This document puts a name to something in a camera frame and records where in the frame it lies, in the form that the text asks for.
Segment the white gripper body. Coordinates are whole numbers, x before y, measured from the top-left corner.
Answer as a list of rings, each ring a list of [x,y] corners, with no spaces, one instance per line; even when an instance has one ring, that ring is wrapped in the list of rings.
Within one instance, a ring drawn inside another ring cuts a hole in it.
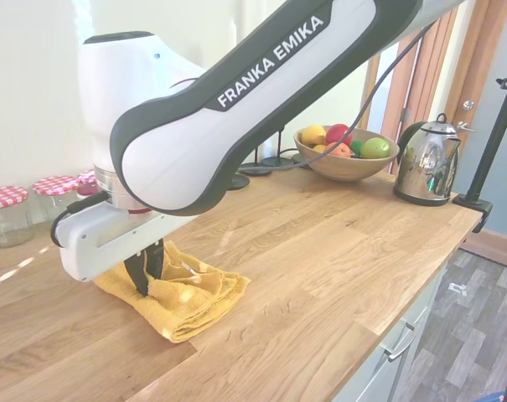
[[[62,219],[55,235],[65,271],[77,281],[92,281],[182,226],[181,217],[97,204]]]

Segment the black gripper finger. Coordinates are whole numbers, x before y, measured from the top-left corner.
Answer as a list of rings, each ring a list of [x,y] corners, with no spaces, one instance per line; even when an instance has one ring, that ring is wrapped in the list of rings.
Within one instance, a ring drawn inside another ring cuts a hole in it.
[[[142,296],[148,295],[147,252],[142,250],[124,261],[127,274]]]
[[[163,261],[164,261],[164,245],[163,239],[160,239],[154,244],[149,245],[145,249],[147,263],[147,273],[155,279],[162,277]]]

